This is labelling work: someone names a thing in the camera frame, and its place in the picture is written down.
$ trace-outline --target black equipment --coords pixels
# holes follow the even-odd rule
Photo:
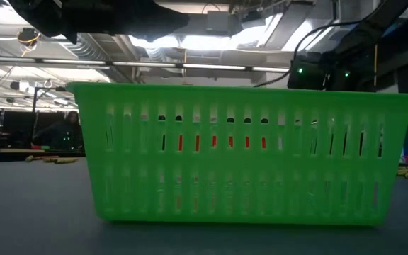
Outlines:
[[[186,14],[153,0],[8,0],[15,11],[48,37],[77,33],[133,35],[153,41],[188,24]]]
[[[288,88],[374,91],[375,88],[364,81],[375,73],[360,66],[359,60],[369,54],[384,32],[407,8],[408,0],[385,0],[369,16],[357,22],[358,25],[342,38],[335,49],[322,54],[296,50]]]

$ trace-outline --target ceiling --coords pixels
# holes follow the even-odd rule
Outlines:
[[[0,56],[35,57],[43,59],[67,60],[113,60],[143,62],[186,62],[190,64],[223,64],[254,67],[285,67],[290,66],[293,56],[291,52],[304,33],[332,21],[334,10],[343,14],[342,7],[334,6],[332,0],[309,0],[309,6],[301,6],[292,0],[215,0],[211,4],[205,0],[157,0],[164,7],[189,13],[191,21],[185,28],[168,35],[175,47],[162,45],[143,45],[136,38],[127,35],[81,34],[78,45],[73,45],[62,37],[40,37],[35,49],[29,52],[16,39],[21,29],[30,27],[10,6],[0,7]],[[359,6],[375,0],[357,0]],[[354,0],[341,0],[341,6]],[[213,41],[203,40],[208,33],[210,11],[230,11],[236,17],[235,25],[228,30],[237,32],[240,20],[248,11],[262,10],[261,20],[265,21],[262,28],[243,30],[231,36],[206,35]],[[344,11],[344,17],[360,18],[363,12],[353,8],[354,13]],[[312,49],[332,45],[331,35],[335,31],[322,36],[313,44]],[[199,40],[191,42],[193,36]],[[40,66],[35,63],[31,67],[1,65],[0,63],[0,108],[14,110],[30,110],[33,104],[32,91],[16,91],[10,88],[11,83],[28,82],[29,86],[43,86],[45,82],[52,86],[64,86],[69,81],[114,81],[127,83],[149,84],[192,84],[204,86],[252,86],[260,81],[271,79],[279,74],[265,72],[236,72],[214,69],[160,69],[150,67],[111,67],[107,69],[91,69],[90,67],[58,68],[56,65]],[[286,88],[287,79],[270,87]],[[60,91],[40,91],[42,98],[37,106],[44,111],[68,111],[76,108],[73,95]],[[58,104],[57,99],[69,101],[67,105]]]

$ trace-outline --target black cable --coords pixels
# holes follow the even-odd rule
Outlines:
[[[359,20],[359,21],[349,21],[349,22],[340,22],[340,23],[332,23],[332,24],[323,25],[323,26],[321,26],[321,27],[318,27],[318,28],[316,28],[316,29],[311,30],[308,34],[306,34],[306,35],[302,38],[302,40],[301,40],[301,41],[297,44],[297,46],[295,47],[293,59],[295,59],[295,57],[297,57],[298,49],[300,49],[300,45],[305,41],[306,38],[310,37],[311,35],[313,35],[313,34],[319,32],[319,31],[321,31],[321,30],[324,30],[324,29],[327,29],[327,28],[331,28],[331,27],[335,27],[335,26],[347,26],[347,25],[348,25],[348,26],[349,26],[349,25],[351,26],[351,25],[356,25],[356,24],[360,23],[361,21],[363,21],[363,20]]]
[[[206,3],[206,4],[204,5],[203,10],[201,11],[201,14],[204,13],[205,7],[209,6],[209,4],[212,4],[213,6],[215,6],[215,8],[217,8],[218,11],[221,11],[220,7],[218,7],[216,4],[214,4],[213,2],[210,1],[210,2],[208,2],[208,3]]]
[[[15,66],[12,66],[2,77],[0,77],[0,82],[2,82],[4,79],[7,79],[11,75],[14,67]]]

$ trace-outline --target fluorescent light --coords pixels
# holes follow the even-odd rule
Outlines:
[[[54,95],[54,94],[51,93],[51,92],[47,92],[47,93],[45,93],[45,95],[47,95],[47,96],[49,96],[49,97],[57,98],[57,96]]]
[[[63,35],[56,35],[52,37],[53,39],[58,39],[58,40],[67,40],[67,38]]]
[[[60,104],[65,105],[65,106],[69,104],[69,101],[64,100],[64,99],[55,99],[55,100],[53,100],[53,102],[60,103]]]
[[[221,70],[245,70],[245,67],[240,66],[227,66],[227,65],[217,65],[217,64],[183,64],[185,68],[196,68],[196,69],[221,69]]]
[[[192,3],[157,3],[164,8],[178,11],[180,13],[194,13],[194,14],[206,14],[208,11],[229,11],[229,4],[192,4]]]
[[[105,64],[104,61],[75,60],[75,59],[44,59],[44,63],[52,64]]]
[[[129,35],[130,42],[134,46],[143,48],[159,48],[159,47],[179,47],[179,42],[175,36],[167,35],[162,38],[156,39],[154,42],[147,42],[144,39],[138,39],[134,36]]]
[[[113,62],[115,66],[127,67],[176,67],[172,63],[158,63],[158,62]]]
[[[288,72],[289,68],[283,68],[283,67],[253,67],[253,71],[257,71],[257,72]]]
[[[281,17],[283,17],[283,14],[278,13],[275,16],[266,18],[266,32],[258,40],[258,47],[264,46],[267,43],[275,28],[278,26],[278,23],[280,23]]]
[[[187,50],[228,50],[231,38],[206,35],[187,35],[181,47]]]
[[[333,29],[333,27],[327,28],[324,32],[322,32],[319,36],[317,36],[317,38],[314,39],[308,46],[306,46],[305,50],[311,50],[311,48],[314,47],[320,40],[322,40],[325,37],[325,35],[330,33],[330,31],[332,31],[332,29]]]
[[[27,110],[31,111],[33,108],[30,106],[0,106],[0,109],[8,109],[8,110]],[[77,108],[60,108],[60,107],[36,107],[36,110],[39,111],[78,111]]]
[[[96,66],[89,66],[89,65],[77,65],[76,68],[78,69],[98,69],[98,70],[109,70],[110,67],[96,67]]]
[[[304,21],[300,27],[292,34],[289,38],[288,42],[284,45],[282,51],[294,51],[297,47],[297,44],[312,30],[311,23],[308,21]],[[298,50],[303,50],[305,47],[310,43],[315,37],[317,33],[314,35],[308,36],[300,45]]]
[[[29,57],[0,57],[2,62],[35,62],[35,59]]]

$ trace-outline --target ceiling light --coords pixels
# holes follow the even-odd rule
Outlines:
[[[221,69],[221,70],[245,70],[245,67],[240,66],[226,66],[226,65],[218,65],[218,64],[183,64],[185,68],[206,68],[206,69]]]
[[[29,57],[0,57],[1,62],[35,62],[35,59]]]
[[[45,92],[45,95],[47,95],[47,96],[49,96],[49,97],[57,98],[57,96],[54,95],[54,94],[51,93],[51,92]]]
[[[289,68],[284,67],[253,67],[257,72],[289,72]]]
[[[127,67],[176,67],[173,63],[160,63],[160,62],[113,62],[115,66],[127,66]]]
[[[104,61],[93,61],[93,60],[75,60],[75,59],[44,59],[44,63],[54,63],[54,64],[105,64]]]
[[[143,48],[159,48],[159,47],[179,47],[179,42],[175,36],[167,35],[162,38],[156,39],[154,42],[147,42],[144,39],[138,39],[131,35],[128,36],[132,44],[136,47]]]
[[[231,38],[206,35],[188,35],[183,39],[181,47],[187,50],[228,50]]]
[[[64,100],[64,99],[55,99],[55,100],[53,100],[53,102],[60,103],[60,104],[65,105],[65,106],[69,104],[69,101]]]
[[[206,14],[208,11],[229,11],[229,4],[205,4],[205,3],[168,3],[157,2],[158,5],[180,13]]]
[[[0,109],[9,109],[9,110],[27,110],[31,111],[33,108],[30,106],[0,106]],[[36,107],[38,111],[79,111],[77,108],[60,108],[60,107]]]
[[[297,44],[312,30],[311,23],[308,21],[304,21],[300,27],[292,34],[289,38],[288,42],[284,45],[282,51],[290,51],[293,52],[297,47]],[[308,36],[300,45],[299,51],[303,50],[307,47],[307,45],[312,42],[312,40],[317,36],[317,33],[314,35]]]

